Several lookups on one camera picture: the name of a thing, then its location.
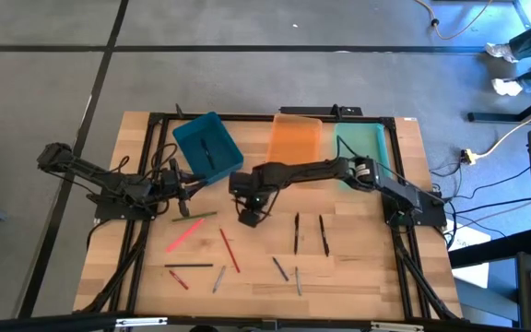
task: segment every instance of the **pink marker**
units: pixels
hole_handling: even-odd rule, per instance
[[[197,229],[198,226],[200,226],[202,221],[204,221],[204,219],[200,219],[194,225],[192,225],[192,227],[190,227],[187,231],[185,231],[185,233],[182,234],[182,236],[180,236],[177,240],[175,240],[174,243],[170,244],[170,246],[168,246],[167,249],[165,249],[165,251],[170,253],[173,251],[173,249],[177,248],[177,246],[180,245],[183,242],[183,240],[185,240],[186,237],[192,234],[195,231],[195,229]]]

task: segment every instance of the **orange bin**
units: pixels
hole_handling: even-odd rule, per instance
[[[267,161],[288,165],[319,160],[321,129],[319,119],[278,113],[274,116]]]

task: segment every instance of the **wooden tabletop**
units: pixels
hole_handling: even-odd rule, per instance
[[[396,118],[398,143],[409,181],[431,189],[425,151],[417,120]],[[127,112],[114,148],[112,164],[128,155],[123,172],[136,172],[147,128],[148,113]],[[184,124],[170,121],[171,131]],[[243,170],[266,160],[271,123],[223,122],[244,156]],[[321,158],[332,159],[333,124],[323,124]],[[181,152],[175,158],[189,170]],[[403,319],[401,295],[390,230],[384,224],[378,193],[343,188],[334,180],[294,184],[282,190],[272,216],[253,229],[237,221],[237,213],[222,180],[202,189],[188,207],[192,214],[217,210],[177,249],[165,249],[195,220],[172,222],[177,204],[151,224],[136,314],[198,315],[298,319]],[[299,253],[293,254],[294,216],[301,214]],[[326,257],[318,216],[324,219],[330,256]],[[116,220],[93,234],[75,309],[89,304],[113,271],[124,234],[124,221]],[[241,273],[235,271],[218,228],[230,242]],[[460,306],[443,238],[432,228],[417,227],[424,275],[455,314]],[[272,261],[275,256],[289,275],[285,281]],[[213,263],[213,267],[175,268],[189,286],[185,290],[164,267],[174,263]],[[226,272],[216,293],[213,286],[222,266]],[[295,267],[301,274],[302,296],[296,288]],[[414,313],[419,315],[415,282],[409,276]],[[125,308],[125,282],[119,308]]]

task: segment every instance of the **blue bin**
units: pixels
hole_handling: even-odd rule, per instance
[[[173,129],[173,137],[192,172],[204,174],[208,184],[229,176],[231,172],[238,171],[243,166],[243,155],[214,112]]]

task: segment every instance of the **floor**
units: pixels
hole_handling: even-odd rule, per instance
[[[0,0],[0,44],[106,45],[120,4]],[[444,34],[459,30],[484,6],[480,1],[431,4]],[[480,47],[506,42],[525,29],[507,2],[494,2],[466,33],[450,41],[436,38],[428,21],[426,10],[413,0],[131,0],[116,43]],[[0,52],[0,209],[9,216],[0,222],[0,319],[16,312],[59,184],[36,170],[36,157],[47,143],[73,142],[86,109],[95,113],[83,157],[99,165],[109,163],[124,111],[173,112],[178,102],[189,113],[275,113],[284,105],[338,103],[360,106],[366,115],[417,117],[434,168],[456,160],[461,148],[489,148],[512,128],[471,124],[466,113],[517,113],[531,104],[531,94],[500,97],[490,86],[492,78],[523,73],[531,60],[511,65],[484,53],[204,52],[114,53],[97,105],[92,105],[94,81],[103,78],[98,75],[102,52],[21,51]],[[529,130],[531,125],[518,130],[490,157],[465,167],[460,193],[468,195],[526,168]],[[447,195],[456,181],[435,179]],[[528,174],[455,205],[460,210],[527,196]],[[92,214],[85,193],[75,188],[36,315],[70,312]],[[505,234],[531,229],[531,209],[484,225]],[[512,270],[513,262],[493,264],[490,288],[509,290]]]

